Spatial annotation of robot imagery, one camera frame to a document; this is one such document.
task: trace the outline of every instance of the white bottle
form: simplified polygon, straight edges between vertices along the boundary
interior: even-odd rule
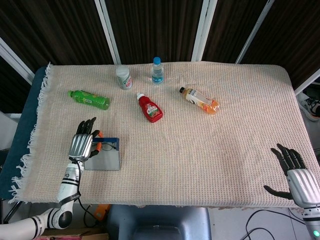
[[[115,74],[121,89],[129,90],[132,87],[133,81],[129,72],[129,68],[127,66],[117,66]]]
[[[152,65],[152,69],[151,69],[151,77],[152,77],[152,82],[154,84],[161,84],[165,80],[164,67],[161,64],[160,57],[158,57],[158,56],[156,56],[153,59],[153,65]]]

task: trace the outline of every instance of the curtain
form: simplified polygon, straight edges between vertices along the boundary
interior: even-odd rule
[[[266,3],[218,0],[202,60],[234,64]]]
[[[0,111],[20,114],[30,90],[27,83],[2,57],[0,57]]]
[[[113,64],[93,0],[3,0],[0,37],[32,70]]]
[[[242,64],[275,64],[294,89],[320,68],[319,0],[276,0]]]
[[[123,64],[190,61],[202,0],[106,0]]]

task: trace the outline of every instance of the plastic bottle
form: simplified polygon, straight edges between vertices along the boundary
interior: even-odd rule
[[[115,74],[121,89],[129,90],[132,87],[133,81],[127,66],[117,66],[115,69]]]
[[[156,56],[153,59],[153,65],[152,65],[152,69],[151,69],[151,77],[152,77],[152,82],[154,84],[161,84],[165,80],[164,67],[161,64],[160,57],[158,57],[158,56]]]
[[[199,106],[208,114],[215,114],[218,111],[219,103],[213,99],[206,98],[197,90],[181,87],[180,93],[187,101]]]
[[[95,106],[99,109],[107,110],[110,105],[110,99],[103,96],[98,96],[90,92],[77,90],[68,91],[69,97],[73,98],[78,103]]]
[[[164,115],[160,107],[152,102],[150,98],[146,97],[143,93],[137,93],[136,99],[139,101],[139,105],[146,119],[151,123],[155,123]]]

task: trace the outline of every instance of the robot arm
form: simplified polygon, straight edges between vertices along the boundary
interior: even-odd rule
[[[99,148],[90,152],[92,139],[100,133],[92,127],[96,118],[79,124],[73,136],[69,159],[60,185],[57,200],[61,208],[51,208],[41,215],[33,216],[10,224],[0,225],[1,240],[31,240],[42,235],[45,229],[65,229],[73,218],[73,204],[80,197],[79,184],[84,162],[99,153]]]
[[[306,168],[300,154],[277,144],[281,153],[271,148],[279,160],[280,166],[286,176],[290,192],[275,191],[264,185],[270,194],[289,200],[304,209],[302,214],[306,228],[313,239],[320,239],[320,187],[314,174]]]

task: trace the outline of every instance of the orange strap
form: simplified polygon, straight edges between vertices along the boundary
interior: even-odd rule
[[[103,133],[102,133],[101,131],[99,131],[98,136],[99,136],[100,138],[103,138],[103,137],[104,137],[104,135],[103,135]],[[102,143],[101,143],[101,142],[98,142],[98,143],[96,144],[95,150],[97,150],[98,152],[100,152],[100,151],[101,151],[101,148],[102,148]]]

